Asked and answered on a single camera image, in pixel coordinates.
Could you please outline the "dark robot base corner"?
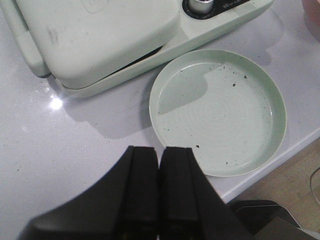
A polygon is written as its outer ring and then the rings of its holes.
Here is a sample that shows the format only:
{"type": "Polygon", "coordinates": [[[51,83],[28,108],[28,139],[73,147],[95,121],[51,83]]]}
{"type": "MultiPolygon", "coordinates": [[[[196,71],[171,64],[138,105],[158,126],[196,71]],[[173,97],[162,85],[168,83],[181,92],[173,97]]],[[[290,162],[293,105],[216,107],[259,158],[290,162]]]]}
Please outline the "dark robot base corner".
{"type": "Polygon", "coordinates": [[[272,200],[237,200],[230,208],[256,240],[318,240],[283,206],[272,200]]]}

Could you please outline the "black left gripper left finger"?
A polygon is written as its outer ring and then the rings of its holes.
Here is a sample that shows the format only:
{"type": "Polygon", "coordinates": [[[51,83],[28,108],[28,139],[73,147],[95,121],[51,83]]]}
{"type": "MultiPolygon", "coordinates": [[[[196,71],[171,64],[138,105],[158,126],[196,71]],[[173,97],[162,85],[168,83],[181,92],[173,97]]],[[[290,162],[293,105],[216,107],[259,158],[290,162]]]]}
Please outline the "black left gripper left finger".
{"type": "Polygon", "coordinates": [[[30,220],[26,240],[155,240],[158,160],[152,147],[129,146],[98,182],[30,220]]]}

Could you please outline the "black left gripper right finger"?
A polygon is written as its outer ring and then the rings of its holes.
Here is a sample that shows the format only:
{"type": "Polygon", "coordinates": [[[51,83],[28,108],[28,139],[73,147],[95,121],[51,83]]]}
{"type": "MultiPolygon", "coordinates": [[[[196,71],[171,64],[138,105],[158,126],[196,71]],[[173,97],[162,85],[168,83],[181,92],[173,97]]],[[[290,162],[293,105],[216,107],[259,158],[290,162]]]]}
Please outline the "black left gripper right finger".
{"type": "Polygon", "coordinates": [[[167,147],[159,167],[161,240],[252,240],[199,167],[191,148],[167,147]]]}

